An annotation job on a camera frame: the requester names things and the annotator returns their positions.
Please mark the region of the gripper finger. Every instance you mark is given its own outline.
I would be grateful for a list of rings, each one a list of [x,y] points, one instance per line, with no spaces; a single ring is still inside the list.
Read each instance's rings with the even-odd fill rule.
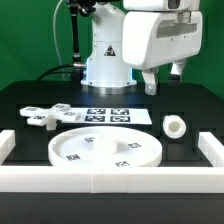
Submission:
[[[185,60],[179,60],[172,63],[171,72],[169,75],[169,84],[172,86],[177,86],[181,83],[182,73],[186,65]]]
[[[142,72],[145,82],[145,93],[147,95],[155,95],[157,93],[157,74],[158,68],[150,68]]]

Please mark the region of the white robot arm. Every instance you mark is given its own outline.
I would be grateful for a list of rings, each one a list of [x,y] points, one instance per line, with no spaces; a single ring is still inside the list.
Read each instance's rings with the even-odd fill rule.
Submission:
[[[169,83],[181,81],[186,60],[199,53],[203,19],[200,0],[96,0],[92,53],[81,84],[99,94],[120,94],[136,86],[142,72],[145,93],[157,92],[159,67],[171,64]]]

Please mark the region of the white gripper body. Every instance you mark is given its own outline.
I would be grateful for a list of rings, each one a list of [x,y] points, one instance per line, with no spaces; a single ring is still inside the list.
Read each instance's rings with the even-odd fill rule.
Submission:
[[[199,11],[188,22],[177,13],[129,12],[123,25],[123,59],[131,68],[147,70],[196,55],[201,40]]]

